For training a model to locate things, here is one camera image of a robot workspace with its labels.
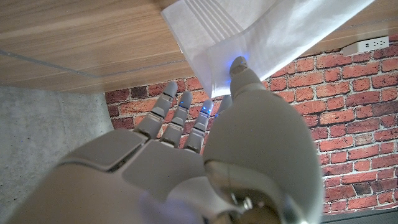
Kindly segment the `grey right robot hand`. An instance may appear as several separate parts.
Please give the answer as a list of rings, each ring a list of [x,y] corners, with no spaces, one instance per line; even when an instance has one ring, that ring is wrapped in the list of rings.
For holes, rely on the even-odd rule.
[[[133,130],[117,129],[66,155],[10,223],[319,223],[323,184],[302,116],[266,90],[243,57],[215,116],[207,100],[179,146],[192,94],[163,135],[169,83]]]

